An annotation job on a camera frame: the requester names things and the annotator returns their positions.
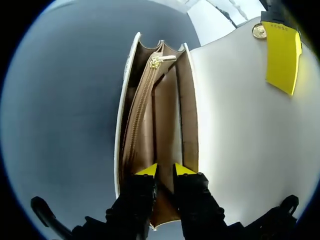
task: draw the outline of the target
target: zippered pocket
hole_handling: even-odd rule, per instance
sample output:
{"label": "zippered pocket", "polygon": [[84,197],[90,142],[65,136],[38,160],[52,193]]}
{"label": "zippered pocket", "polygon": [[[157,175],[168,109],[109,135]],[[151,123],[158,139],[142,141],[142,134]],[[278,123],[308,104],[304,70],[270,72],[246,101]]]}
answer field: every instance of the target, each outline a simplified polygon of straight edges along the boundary
{"label": "zippered pocket", "polygon": [[135,92],[124,133],[122,171],[120,172],[120,178],[123,178],[124,170],[130,170],[131,164],[134,161],[136,143],[141,130],[141,124],[154,83],[160,77],[158,73],[161,72],[161,64],[164,62],[175,62],[177,60],[174,55],[162,56],[162,54],[162,52],[154,52],[150,56]]}

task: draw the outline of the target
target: yellow tag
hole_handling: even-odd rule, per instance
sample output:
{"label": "yellow tag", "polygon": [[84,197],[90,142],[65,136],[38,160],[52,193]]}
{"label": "yellow tag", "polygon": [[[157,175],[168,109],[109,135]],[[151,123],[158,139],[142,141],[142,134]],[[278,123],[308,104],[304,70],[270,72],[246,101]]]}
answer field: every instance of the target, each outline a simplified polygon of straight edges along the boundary
{"label": "yellow tag", "polygon": [[300,35],[297,30],[281,23],[261,23],[267,41],[266,81],[292,96],[302,53]]}

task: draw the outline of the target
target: zipper pull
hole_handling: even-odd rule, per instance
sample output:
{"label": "zipper pull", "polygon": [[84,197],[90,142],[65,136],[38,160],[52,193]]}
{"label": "zipper pull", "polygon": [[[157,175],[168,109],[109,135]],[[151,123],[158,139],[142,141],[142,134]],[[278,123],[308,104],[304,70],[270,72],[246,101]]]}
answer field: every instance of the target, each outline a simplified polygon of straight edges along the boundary
{"label": "zipper pull", "polygon": [[177,57],[175,55],[169,56],[154,56],[150,61],[150,68],[157,69],[161,63],[163,62],[175,62],[177,61]]}

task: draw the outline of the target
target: gold button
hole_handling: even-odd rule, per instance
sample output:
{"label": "gold button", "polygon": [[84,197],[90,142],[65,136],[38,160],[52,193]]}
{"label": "gold button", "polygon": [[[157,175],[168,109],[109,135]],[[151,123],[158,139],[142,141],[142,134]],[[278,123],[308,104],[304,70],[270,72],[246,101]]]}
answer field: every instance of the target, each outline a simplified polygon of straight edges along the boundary
{"label": "gold button", "polygon": [[267,38],[267,32],[261,23],[258,23],[253,26],[252,34],[257,39],[266,39]]}

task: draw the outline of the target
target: gray background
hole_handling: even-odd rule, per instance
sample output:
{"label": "gray background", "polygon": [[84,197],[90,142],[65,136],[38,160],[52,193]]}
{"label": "gray background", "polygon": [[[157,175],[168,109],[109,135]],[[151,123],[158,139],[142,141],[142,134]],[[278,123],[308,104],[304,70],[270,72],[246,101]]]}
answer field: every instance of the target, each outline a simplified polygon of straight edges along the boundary
{"label": "gray background", "polygon": [[[105,220],[115,200],[114,140],[124,66],[137,32],[199,47],[189,17],[146,0],[75,1],[39,16],[8,70],[1,99],[1,148],[17,199],[44,198],[68,228]],[[149,239],[183,238],[180,222]]]}

